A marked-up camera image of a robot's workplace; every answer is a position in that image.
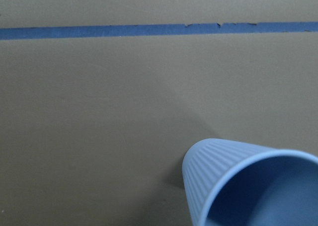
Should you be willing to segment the blue ribbed cup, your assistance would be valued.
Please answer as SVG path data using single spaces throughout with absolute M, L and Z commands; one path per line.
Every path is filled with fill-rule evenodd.
M 204 139 L 182 162 L 195 226 L 315 226 L 318 158 L 254 144 Z

